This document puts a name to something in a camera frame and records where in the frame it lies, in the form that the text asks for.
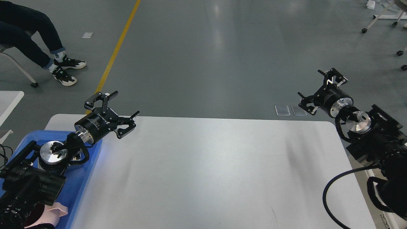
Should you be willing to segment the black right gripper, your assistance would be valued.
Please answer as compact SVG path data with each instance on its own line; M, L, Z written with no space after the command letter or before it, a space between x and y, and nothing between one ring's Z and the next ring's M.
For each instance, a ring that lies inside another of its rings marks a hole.
M301 97L298 106L312 116L315 116L318 108L321 108L331 118L335 118L344 106L354 104L352 97L339 89L341 85L348 82L348 79L335 68L326 72L318 70L318 72L324 76L321 88L308 97L298 92Z

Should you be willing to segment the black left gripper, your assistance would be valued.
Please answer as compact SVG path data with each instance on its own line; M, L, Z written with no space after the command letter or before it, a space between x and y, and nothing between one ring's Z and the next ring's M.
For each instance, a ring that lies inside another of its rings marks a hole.
M90 111L94 110L97 101L102 101L102 112L89 113L75 123L75 134L77 134L83 142L95 144L113 131L116 133L118 139L122 139L136 128L134 118L140 111L136 111L130 117L124 117L118 116L113 110L108 110L108 101L117 95L117 90L113 93L105 94L97 92L85 100L84 108ZM118 126L127 126L127 128L117 128Z

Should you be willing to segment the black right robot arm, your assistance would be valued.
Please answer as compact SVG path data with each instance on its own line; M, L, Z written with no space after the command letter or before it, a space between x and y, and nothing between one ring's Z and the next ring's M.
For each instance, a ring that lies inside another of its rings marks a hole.
M338 135L349 143L347 151L362 164L361 168L343 172L327 183L322 197L327 214L346 229L347 226L334 217L327 205L328 189L346 175L379 169L384 179L367 179L370 200L377 209L394 213L406 220L407 149L406 135L401 132L402 125L377 105L372 105L368 112L355 107L353 98L340 89L348 79L335 68L318 72L324 77L322 86L308 97L300 94L298 105L311 115L322 109L333 118Z

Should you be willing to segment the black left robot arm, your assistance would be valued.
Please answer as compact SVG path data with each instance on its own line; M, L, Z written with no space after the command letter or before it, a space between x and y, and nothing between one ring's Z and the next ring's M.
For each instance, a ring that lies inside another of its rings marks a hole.
M52 205L66 185L70 167L87 165L89 149L111 132L122 139L136 127L132 116L119 116L110 107L118 91L97 92L84 103L90 113L78 120L66 139L28 142L1 170L1 228L23 229L37 204Z

